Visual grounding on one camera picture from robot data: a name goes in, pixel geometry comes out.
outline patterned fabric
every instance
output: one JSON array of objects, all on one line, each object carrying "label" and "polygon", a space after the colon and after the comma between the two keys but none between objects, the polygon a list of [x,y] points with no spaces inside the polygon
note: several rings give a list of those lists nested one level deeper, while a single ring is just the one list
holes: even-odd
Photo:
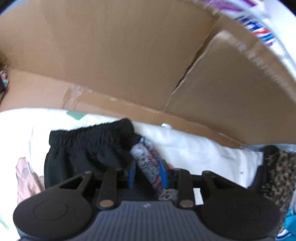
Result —
[{"label": "patterned fabric", "polygon": [[162,157],[149,139],[142,137],[140,142],[132,147],[131,155],[152,184],[153,189],[158,194],[159,200],[177,199],[177,190],[163,188],[159,167],[159,162],[162,161]]},{"label": "patterned fabric", "polygon": [[296,182],[296,153],[287,153],[277,149],[264,158],[267,168],[267,182],[259,193],[271,199],[281,211],[281,223],[284,222],[292,201]]}]

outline cardboard flap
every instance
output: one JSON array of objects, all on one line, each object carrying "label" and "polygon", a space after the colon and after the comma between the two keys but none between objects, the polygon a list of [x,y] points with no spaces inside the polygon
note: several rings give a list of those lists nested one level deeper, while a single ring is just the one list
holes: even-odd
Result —
[{"label": "cardboard flap", "polygon": [[165,112],[247,144],[296,143],[295,92],[287,93],[229,32],[216,35]]},{"label": "cardboard flap", "polygon": [[29,0],[0,16],[13,67],[162,110],[215,17],[178,0]]}]

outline brown cardboard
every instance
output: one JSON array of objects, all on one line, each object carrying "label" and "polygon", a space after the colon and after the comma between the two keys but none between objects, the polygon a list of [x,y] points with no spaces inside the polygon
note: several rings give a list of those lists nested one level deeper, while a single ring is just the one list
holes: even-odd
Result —
[{"label": "brown cardboard", "polygon": [[[0,27],[14,68],[0,110],[166,122],[228,146],[296,143],[288,71],[256,36],[201,4],[29,0],[0,16]],[[223,30],[232,35],[212,44]]]},{"label": "brown cardboard", "polygon": [[168,123],[174,129],[211,138],[224,146],[234,148],[241,145],[206,126],[111,98],[82,86],[16,69],[9,71],[8,74],[9,90],[1,102],[0,111],[23,107],[46,107],[118,118],[128,117],[134,121],[154,125]]}]

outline pink garment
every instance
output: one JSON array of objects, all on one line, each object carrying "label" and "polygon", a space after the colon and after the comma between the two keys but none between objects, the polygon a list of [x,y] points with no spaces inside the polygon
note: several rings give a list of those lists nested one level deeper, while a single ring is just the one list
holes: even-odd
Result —
[{"label": "pink garment", "polygon": [[45,190],[44,177],[32,172],[29,162],[21,157],[16,166],[17,175],[17,204]]}]

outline leopard print garment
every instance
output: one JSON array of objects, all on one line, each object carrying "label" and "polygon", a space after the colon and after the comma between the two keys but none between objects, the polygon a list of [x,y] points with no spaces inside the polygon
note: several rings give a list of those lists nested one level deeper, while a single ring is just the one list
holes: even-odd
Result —
[{"label": "leopard print garment", "polygon": [[259,193],[271,199],[280,208],[283,224],[295,190],[296,153],[277,149],[276,152],[264,156],[267,182],[261,186]]}]

